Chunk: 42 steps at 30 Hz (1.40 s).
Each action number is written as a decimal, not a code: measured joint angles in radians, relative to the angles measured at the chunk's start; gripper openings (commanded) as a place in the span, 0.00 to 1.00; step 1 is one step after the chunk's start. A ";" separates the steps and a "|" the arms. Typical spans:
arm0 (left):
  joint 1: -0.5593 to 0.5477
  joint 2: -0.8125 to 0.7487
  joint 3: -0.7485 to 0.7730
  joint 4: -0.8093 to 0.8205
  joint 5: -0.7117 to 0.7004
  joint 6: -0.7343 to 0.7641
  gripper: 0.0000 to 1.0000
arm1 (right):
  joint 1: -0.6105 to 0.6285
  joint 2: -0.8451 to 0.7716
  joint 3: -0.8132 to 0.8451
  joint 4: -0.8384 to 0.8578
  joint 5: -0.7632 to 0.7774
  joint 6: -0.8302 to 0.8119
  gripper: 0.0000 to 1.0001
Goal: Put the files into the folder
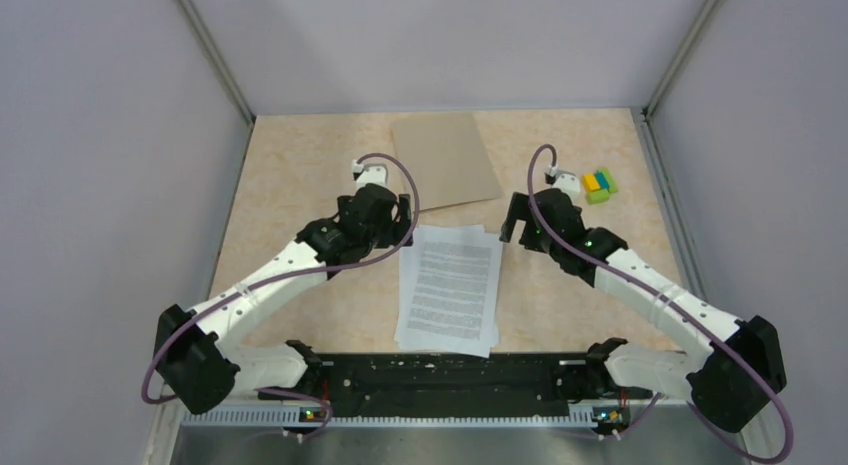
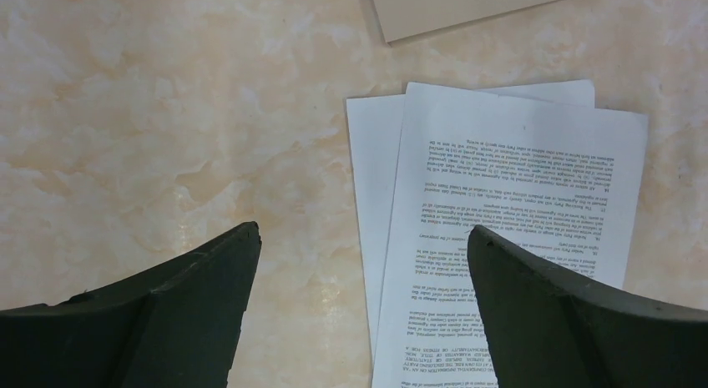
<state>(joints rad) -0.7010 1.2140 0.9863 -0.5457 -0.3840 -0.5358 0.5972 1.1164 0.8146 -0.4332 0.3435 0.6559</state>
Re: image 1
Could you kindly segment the white printed paper stack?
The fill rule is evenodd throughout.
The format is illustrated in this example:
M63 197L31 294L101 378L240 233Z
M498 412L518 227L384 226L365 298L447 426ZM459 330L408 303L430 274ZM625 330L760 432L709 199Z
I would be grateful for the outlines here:
M482 225L420 225L400 252L394 339L404 351L487 358L498 345L503 245Z

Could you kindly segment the brown paper folder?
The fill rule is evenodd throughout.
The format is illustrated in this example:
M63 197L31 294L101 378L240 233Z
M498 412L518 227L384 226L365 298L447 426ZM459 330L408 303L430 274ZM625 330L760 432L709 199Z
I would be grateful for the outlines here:
M390 124L396 157L422 210L498 199L502 189L471 113L418 114Z

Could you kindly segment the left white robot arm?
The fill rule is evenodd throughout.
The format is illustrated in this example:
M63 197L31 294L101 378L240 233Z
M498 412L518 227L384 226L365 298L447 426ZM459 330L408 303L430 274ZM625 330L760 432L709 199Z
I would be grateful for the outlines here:
M374 264L370 253L399 251L412 238L420 214L419 194L395 195L368 183L337 200L338 212L308 223L246 282L189 310L173 305L157 322L154 354L145 373L159 374L193 414L227 397L265 387L308 398L319 389L317 357L302 344L278 349L245 348L245 336L301 293L343 270Z

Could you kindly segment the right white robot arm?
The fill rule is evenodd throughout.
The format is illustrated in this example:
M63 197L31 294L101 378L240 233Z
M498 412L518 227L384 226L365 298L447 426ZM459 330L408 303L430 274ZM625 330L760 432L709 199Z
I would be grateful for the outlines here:
M708 423L737 433L787 383L775 326L743 320L703 301L648 265L627 242L583 224L580 207L557 188L512 195L500 239L550 257L566 274L630 306L678 346L676 352L611 338L591 347L589 389L612 397L635 387L686 400Z

